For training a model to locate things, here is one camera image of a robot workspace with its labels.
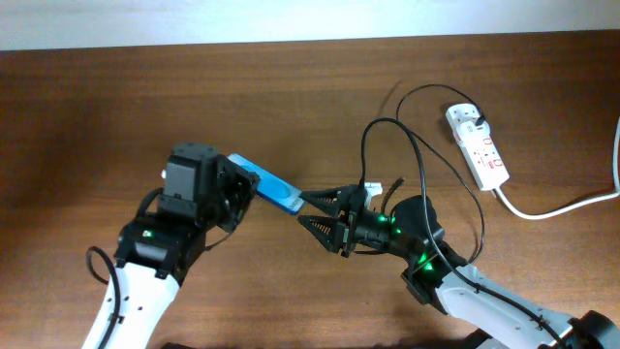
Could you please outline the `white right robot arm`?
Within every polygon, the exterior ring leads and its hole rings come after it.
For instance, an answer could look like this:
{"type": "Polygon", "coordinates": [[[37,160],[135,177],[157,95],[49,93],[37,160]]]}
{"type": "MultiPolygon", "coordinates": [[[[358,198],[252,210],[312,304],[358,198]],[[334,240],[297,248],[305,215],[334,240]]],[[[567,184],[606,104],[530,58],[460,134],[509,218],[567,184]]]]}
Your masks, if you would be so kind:
{"type": "Polygon", "coordinates": [[[368,207],[356,185],[305,191],[301,198],[321,211],[298,222],[329,252],[344,257],[364,245],[370,254],[403,259],[401,277],[421,304],[477,327],[472,348],[616,348],[619,328],[591,310],[580,318],[527,301],[487,278],[444,240],[429,199],[417,195],[391,212],[368,207]]]}

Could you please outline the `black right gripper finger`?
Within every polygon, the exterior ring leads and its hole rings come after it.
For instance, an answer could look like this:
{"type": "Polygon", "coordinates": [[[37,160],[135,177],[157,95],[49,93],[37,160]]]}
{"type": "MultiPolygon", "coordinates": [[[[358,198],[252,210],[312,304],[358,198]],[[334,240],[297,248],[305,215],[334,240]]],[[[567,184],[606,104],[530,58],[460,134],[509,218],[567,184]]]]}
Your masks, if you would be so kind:
{"type": "Polygon", "coordinates": [[[310,232],[321,246],[331,253],[344,253],[348,227],[340,219],[317,215],[300,215],[297,222],[310,232]]]}
{"type": "Polygon", "coordinates": [[[300,198],[329,217],[337,217],[341,210],[348,207],[352,194],[357,187],[346,185],[315,191],[303,191],[300,198]]]}

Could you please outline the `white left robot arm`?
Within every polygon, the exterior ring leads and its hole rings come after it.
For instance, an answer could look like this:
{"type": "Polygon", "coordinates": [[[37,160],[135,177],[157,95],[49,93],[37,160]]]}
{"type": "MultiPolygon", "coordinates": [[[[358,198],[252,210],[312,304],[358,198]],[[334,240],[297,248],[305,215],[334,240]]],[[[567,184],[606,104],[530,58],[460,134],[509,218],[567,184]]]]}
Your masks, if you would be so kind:
{"type": "Polygon", "coordinates": [[[162,171],[163,185],[140,202],[112,256],[104,260],[106,295],[84,340],[86,348],[144,348],[174,301],[190,267],[211,250],[206,234],[231,235],[254,199],[260,178],[215,147],[176,145],[162,171]]]}

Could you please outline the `blue Galaxy smartphone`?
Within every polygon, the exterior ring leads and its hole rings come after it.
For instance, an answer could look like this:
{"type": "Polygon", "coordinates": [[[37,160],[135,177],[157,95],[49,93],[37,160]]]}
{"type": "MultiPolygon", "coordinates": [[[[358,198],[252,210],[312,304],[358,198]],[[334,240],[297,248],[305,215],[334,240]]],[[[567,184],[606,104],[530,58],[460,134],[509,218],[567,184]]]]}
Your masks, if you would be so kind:
{"type": "Polygon", "coordinates": [[[301,211],[305,202],[298,188],[237,153],[230,154],[228,159],[246,171],[259,176],[258,194],[263,199],[290,215],[297,215],[301,211]]]}

